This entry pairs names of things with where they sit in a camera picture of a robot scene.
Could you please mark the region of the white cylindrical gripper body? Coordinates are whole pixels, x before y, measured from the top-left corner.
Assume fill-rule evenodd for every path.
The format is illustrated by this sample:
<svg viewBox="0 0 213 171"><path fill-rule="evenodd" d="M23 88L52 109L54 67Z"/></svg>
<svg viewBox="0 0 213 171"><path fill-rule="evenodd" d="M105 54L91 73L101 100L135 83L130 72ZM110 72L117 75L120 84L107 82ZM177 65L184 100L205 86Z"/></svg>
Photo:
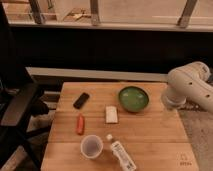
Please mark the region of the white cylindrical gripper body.
<svg viewBox="0 0 213 171"><path fill-rule="evenodd" d="M166 91L162 93L161 101L167 109L177 109L182 105L182 102L175 102L171 100Z"/></svg>

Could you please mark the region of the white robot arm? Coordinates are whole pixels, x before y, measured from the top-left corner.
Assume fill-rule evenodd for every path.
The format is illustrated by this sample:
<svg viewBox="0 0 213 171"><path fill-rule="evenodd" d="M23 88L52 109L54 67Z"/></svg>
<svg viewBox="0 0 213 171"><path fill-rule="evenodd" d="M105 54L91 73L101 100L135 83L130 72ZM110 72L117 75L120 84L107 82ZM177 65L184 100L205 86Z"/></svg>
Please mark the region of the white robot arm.
<svg viewBox="0 0 213 171"><path fill-rule="evenodd" d="M168 110L182 107L189 99L213 113L213 86L207 83L211 72L200 61L176 67L167 74L167 88L161 100Z"/></svg>

